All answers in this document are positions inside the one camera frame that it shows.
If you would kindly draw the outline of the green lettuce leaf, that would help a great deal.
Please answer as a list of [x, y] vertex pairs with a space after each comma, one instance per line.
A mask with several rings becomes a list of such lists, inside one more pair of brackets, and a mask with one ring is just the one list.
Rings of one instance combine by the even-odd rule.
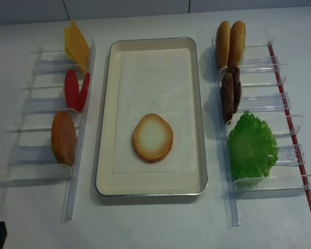
[[278, 147], [268, 124], [245, 111], [228, 137], [234, 180], [269, 176], [278, 160]]

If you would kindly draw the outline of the brown bread slice in rack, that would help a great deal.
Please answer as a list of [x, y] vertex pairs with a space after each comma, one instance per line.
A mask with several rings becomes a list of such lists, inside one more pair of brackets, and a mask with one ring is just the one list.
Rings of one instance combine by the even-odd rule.
[[76, 130], [68, 112], [56, 113], [51, 128], [51, 149], [57, 163], [72, 167], [75, 160]]

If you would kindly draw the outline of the right red tomato slice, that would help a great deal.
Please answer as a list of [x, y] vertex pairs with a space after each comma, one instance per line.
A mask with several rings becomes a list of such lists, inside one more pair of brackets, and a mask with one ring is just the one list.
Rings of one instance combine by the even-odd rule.
[[79, 97], [77, 100], [77, 108], [76, 111], [78, 111], [79, 113], [82, 112], [84, 105], [86, 103], [87, 100], [87, 96], [88, 96], [88, 90], [89, 90], [89, 83], [90, 83], [90, 73], [87, 72], [84, 76], [83, 79], [83, 84], [79, 93]]

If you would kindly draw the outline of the red tomato slice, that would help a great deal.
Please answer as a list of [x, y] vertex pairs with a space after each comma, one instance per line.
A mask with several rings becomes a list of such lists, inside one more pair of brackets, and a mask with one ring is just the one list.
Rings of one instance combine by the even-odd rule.
[[78, 78], [73, 68], [69, 69], [65, 75], [64, 96], [68, 108], [77, 111], [79, 86], [78, 86]]
[[90, 73], [87, 72], [84, 76], [83, 79], [83, 84], [79, 93], [79, 97], [77, 100], [77, 108], [76, 111], [78, 111], [79, 113], [82, 112], [84, 105], [86, 103], [87, 100], [87, 96], [88, 96], [88, 90], [89, 90], [89, 83], [90, 83]]

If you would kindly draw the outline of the left red tomato slice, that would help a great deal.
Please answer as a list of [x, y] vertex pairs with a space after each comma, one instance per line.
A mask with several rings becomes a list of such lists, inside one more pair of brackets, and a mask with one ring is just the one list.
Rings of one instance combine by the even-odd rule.
[[65, 75], [64, 96], [68, 108], [77, 111], [79, 86], [78, 86], [78, 78], [73, 68], [69, 69]]

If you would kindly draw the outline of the toasted bread slice on tray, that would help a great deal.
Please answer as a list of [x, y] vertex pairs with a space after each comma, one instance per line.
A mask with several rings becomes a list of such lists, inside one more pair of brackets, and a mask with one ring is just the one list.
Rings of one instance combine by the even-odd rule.
[[154, 163], [164, 159], [172, 149], [173, 131], [159, 115], [144, 116], [133, 132], [133, 146], [144, 161]]

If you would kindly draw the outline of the rear yellow cheese slice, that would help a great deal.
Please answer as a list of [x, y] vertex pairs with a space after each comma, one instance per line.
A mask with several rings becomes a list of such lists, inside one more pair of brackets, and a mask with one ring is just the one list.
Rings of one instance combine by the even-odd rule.
[[70, 52], [68, 51], [68, 31], [69, 29], [67, 27], [64, 28], [64, 46], [65, 46], [65, 54], [72, 60], [73, 57], [70, 55]]

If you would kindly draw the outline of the yellow cheese slice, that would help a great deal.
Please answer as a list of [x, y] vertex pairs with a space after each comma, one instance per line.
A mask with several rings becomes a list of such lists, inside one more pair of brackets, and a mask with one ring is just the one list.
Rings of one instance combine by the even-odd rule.
[[68, 27], [68, 51], [73, 61], [78, 65], [78, 70], [85, 75], [89, 64], [90, 47], [80, 29], [73, 20]]
[[64, 28], [64, 46], [65, 46], [65, 54], [72, 60], [73, 57], [70, 55], [70, 52], [68, 51], [68, 31], [69, 29], [67, 27]]

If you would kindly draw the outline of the front yellow cheese slice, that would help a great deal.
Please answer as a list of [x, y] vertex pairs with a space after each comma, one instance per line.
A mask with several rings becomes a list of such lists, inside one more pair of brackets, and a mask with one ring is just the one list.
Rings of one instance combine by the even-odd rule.
[[73, 20], [68, 27], [68, 51], [73, 61], [78, 65], [78, 70], [85, 75], [89, 64], [90, 47], [80, 29]]

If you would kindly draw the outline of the front brown meat patty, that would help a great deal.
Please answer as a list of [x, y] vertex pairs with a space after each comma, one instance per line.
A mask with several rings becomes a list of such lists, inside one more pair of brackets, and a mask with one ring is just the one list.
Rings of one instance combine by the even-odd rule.
[[232, 74], [226, 73], [223, 76], [221, 83], [222, 113], [224, 123], [227, 123], [232, 119], [234, 109], [234, 88]]

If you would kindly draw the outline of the brown meat patty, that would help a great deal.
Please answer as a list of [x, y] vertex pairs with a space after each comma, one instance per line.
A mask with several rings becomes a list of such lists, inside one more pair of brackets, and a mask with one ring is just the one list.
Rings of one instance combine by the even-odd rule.
[[221, 83], [222, 113], [224, 123], [227, 123], [232, 119], [234, 109], [234, 88], [232, 74], [226, 73], [223, 76]]
[[241, 100], [241, 81], [239, 67], [235, 64], [229, 64], [227, 73], [231, 73], [233, 77], [233, 93], [234, 93], [234, 108], [233, 113], [237, 112], [239, 102]]

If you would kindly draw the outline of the rear brown meat patty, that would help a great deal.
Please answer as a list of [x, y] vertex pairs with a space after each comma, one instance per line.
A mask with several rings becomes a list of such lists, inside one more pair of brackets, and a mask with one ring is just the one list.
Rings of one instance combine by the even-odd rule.
[[233, 93], [234, 93], [234, 108], [233, 113], [237, 112], [239, 102], [241, 100], [241, 81], [239, 67], [235, 64], [229, 64], [227, 73], [231, 73], [233, 77]]

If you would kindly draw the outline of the left clear acrylic rack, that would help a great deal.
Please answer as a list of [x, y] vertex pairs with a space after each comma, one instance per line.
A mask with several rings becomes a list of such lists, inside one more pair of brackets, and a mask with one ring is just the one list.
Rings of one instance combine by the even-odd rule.
[[[88, 103], [81, 112], [67, 106], [63, 96], [66, 72], [73, 69], [82, 86], [84, 76], [78, 64], [64, 50], [38, 48], [28, 53], [32, 66], [21, 88], [23, 102], [6, 132], [12, 135], [7, 163], [0, 166], [0, 215], [10, 186], [64, 183], [62, 220], [73, 216], [77, 181], [87, 126]], [[75, 161], [71, 167], [58, 164], [51, 150], [52, 121], [58, 112], [67, 112], [76, 130]]]

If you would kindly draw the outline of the clear acrylic rack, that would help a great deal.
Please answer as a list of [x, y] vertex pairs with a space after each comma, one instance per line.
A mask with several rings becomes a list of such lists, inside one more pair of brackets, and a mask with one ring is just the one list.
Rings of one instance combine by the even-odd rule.
[[[229, 227], [238, 226], [241, 223], [238, 211], [239, 199], [300, 195], [306, 198], [303, 183], [299, 178], [300, 170], [295, 155], [297, 150], [292, 143], [284, 112], [285, 106], [282, 102], [284, 95], [278, 89], [274, 65], [267, 47], [268, 42], [274, 43], [274, 37], [260, 32], [246, 35], [245, 57], [239, 67], [242, 84], [241, 101], [237, 112], [229, 123], [223, 121], [221, 101], [221, 81], [226, 70], [219, 69], [217, 64], [213, 65], [213, 88], [216, 93], [219, 123], [217, 143], [222, 153], [221, 180], [227, 225]], [[288, 66], [280, 62], [279, 66], [280, 76], [282, 80], [286, 81]], [[267, 177], [234, 180], [231, 177], [228, 136], [245, 111], [249, 111], [260, 120], [267, 122], [277, 142], [278, 160]], [[303, 123], [303, 117], [292, 114], [291, 116], [297, 137]], [[311, 186], [311, 174], [307, 174], [307, 176]]]
[[[64, 50], [38, 48], [28, 53], [32, 66], [21, 88], [23, 102], [6, 132], [12, 135], [7, 163], [0, 166], [0, 215], [10, 186], [64, 183], [62, 220], [73, 216], [77, 181], [87, 126], [88, 103], [81, 112], [67, 106], [63, 96], [66, 72], [73, 69], [82, 86], [84, 76], [78, 64]], [[58, 112], [67, 112], [76, 130], [75, 161], [71, 167], [58, 164], [51, 150], [52, 121]]]

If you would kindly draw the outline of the cream metal tray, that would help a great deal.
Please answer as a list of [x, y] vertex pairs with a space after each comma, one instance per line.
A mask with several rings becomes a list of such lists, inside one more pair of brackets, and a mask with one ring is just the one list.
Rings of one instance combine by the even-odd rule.
[[[188, 49], [191, 56], [197, 168], [193, 171], [114, 173], [116, 123], [122, 54], [124, 52]], [[104, 196], [170, 196], [198, 195], [207, 186], [207, 165], [202, 121], [196, 44], [192, 38], [159, 38], [121, 40], [113, 43], [102, 107], [100, 147], [98, 150], [95, 185]]]

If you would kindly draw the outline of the white paper liner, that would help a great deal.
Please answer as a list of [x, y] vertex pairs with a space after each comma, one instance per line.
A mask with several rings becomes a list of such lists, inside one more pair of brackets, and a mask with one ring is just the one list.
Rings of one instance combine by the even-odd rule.
[[[147, 114], [172, 128], [168, 155], [147, 163], [135, 153], [132, 134]], [[191, 56], [188, 49], [124, 52], [120, 75], [114, 173], [193, 171], [197, 168]]]

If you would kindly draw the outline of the right clear acrylic rack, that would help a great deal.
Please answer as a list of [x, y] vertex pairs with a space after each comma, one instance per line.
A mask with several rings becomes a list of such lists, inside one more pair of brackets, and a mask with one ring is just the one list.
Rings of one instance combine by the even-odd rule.
[[[295, 155], [297, 150], [292, 143], [284, 112], [285, 106], [282, 102], [284, 95], [278, 89], [274, 65], [267, 47], [268, 42], [274, 43], [274, 37], [260, 32], [246, 35], [245, 57], [239, 67], [242, 84], [241, 101], [237, 112], [229, 123], [223, 121], [221, 101], [221, 81], [226, 70], [219, 69], [217, 64], [213, 65], [213, 88], [216, 93], [219, 123], [217, 143], [222, 153], [221, 180], [227, 225], [229, 227], [238, 226], [241, 223], [238, 211], [239, 199], [300, 195], [306, 198], [303, 183], [299, 178], [300, 170]], [[279, 66], [280, 76], [282, 80], [286, 81], [288, 66], [280, 62]], [[278, 160], [267, 177], [234, 180], [231, 177], [228, 136], [245, 111], [249, 111], [260, 120], [267, 122], [277, 142]], [[292, 114], [291, 116], [297, 137], [303, 123], [303, 117]], [[311, 186], [311, 174], [307, 174], [307, 176]]]

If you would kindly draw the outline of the left sesame bun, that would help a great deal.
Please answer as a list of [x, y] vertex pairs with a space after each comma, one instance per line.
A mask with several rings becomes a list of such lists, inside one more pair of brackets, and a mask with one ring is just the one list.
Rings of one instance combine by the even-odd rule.
[[216, 60], [218, 68], [222, 69], [228, 64], [230, 51], [230, 22], [223, 21], [216, 32]]

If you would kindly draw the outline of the sesame bun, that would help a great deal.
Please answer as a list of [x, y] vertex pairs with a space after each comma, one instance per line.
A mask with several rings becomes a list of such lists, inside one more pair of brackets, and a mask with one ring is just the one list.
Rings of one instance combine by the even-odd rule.
[[216, 32], [216, 60], [218, 68], [222, 69], [228, 64], [230, 51], [230, 22], [223, 21]]
[[245, 51], [246, 26], [241, 20], [236, 21], [230, 30], [230, 50], [228, 65], [241, 63]]

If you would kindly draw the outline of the right sesame bun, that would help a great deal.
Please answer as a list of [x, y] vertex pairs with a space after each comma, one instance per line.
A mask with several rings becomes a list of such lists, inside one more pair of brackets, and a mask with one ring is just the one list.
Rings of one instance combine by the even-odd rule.
[[236, 21], [230, 30], [230, 50], [228, 65], [241, 63], [245, 51], [246, 26], [241, 20]]

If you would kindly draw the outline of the red plastic strip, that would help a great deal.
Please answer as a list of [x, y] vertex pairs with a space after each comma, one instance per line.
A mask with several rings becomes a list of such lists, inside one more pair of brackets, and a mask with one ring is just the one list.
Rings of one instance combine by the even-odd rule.
[[279, 92], [284, 95], [284, 99], [283, 99], [283, 104], [285, 106], [285, 115], [286, 115], [286, 120], [288, 123], [288, 128], [290, 130], [290, 136], [292, 139], [292, 143], [294, 145], [294, 147], [296, 148], [297, 152], [295, 153], [296, 158], [298, 160], [298, 167], [300, 170], [300, 176], [299, 178], [301, 179], [302, 183], [303, 183], [303, 187], [305, 189], [305, 194], [306, 194], [306, 199], [307, 199], [307, 203], [308, 203], [308, 207], [309, 207], [309, 211], [310, 211], [310, 215], [311, 215], [311, 186], [310, 186], [310, 181], [308, 180], [308, 176], [306, 174], [305, 171], [305, 166], [303, 163], [303, 152], [299, 147], [299, 143], [298, 143], [298, 139], [296, 137], [296, 133], [294, 131], [294, 123], [293, 123], [293, 119], [292, 116], [290, 114], [290, 101], [289, 98], [286, 97], [286, 93], [284, 91], [284, 87], [283, 84], [285, 82], [285, 80], [282, 80], [282, 77], [280, 76], [280, 66], [279, 66], [279, 62], [275, 56], [274, 50], [273, 50], [273, 43], [271, 41], [269, 41], [267, 43], [267, 47], [268, 47], [268, 51], [270, 53], [271, 59], [272, 59], [272, 64], [274, 65], [274, 73], [275, 73], [275, 77], [277, 80], [277, 84], [278, 84], [278, 89]]

